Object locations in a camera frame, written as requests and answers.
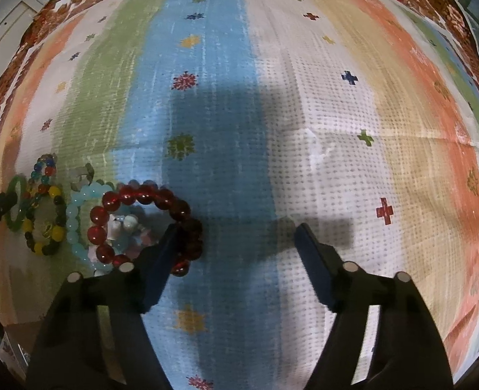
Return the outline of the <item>green jade bangle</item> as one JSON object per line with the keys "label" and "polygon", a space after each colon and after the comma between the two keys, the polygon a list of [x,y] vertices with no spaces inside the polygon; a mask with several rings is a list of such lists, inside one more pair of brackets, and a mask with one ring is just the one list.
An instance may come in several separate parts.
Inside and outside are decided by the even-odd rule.
{"label": "green jade bangle", "polygon": [[25,218],[24,194],[27,190],[27,181],[24,175],[15,175],[7,188],[8,209],[4,214],[5,222],[11,231],[19,231]]}

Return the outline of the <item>small silver charm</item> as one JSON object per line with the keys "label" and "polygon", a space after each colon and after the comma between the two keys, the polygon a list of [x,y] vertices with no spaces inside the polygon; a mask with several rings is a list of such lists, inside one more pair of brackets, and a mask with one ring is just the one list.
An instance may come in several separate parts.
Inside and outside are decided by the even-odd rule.
{"label": "small silver charm", "polygon": [[94,168],[90,163],[70,169],[69,183],[73,191],[80,191],[83,186],[89,186],[93,182]]}

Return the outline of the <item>striped colourful woven mat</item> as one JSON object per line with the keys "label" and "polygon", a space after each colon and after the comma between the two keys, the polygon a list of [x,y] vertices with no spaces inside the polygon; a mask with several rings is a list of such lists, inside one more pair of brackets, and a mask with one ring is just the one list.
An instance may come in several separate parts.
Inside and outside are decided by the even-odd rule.
{"label": "striped colourful woven mat", "polygon": [[412,275],[454,379],[479,357],[479,88],[446,29],[395,0],[104,0],[33,53],[0,122],[0,191],[52,153],[93,183],[59,252],[0,230],[0,319],[34,321],[73,268],[99,189],[188,202],[203,256],[145,316],[177,388],[293,389],[334,316],[301,222],[369,272]]}

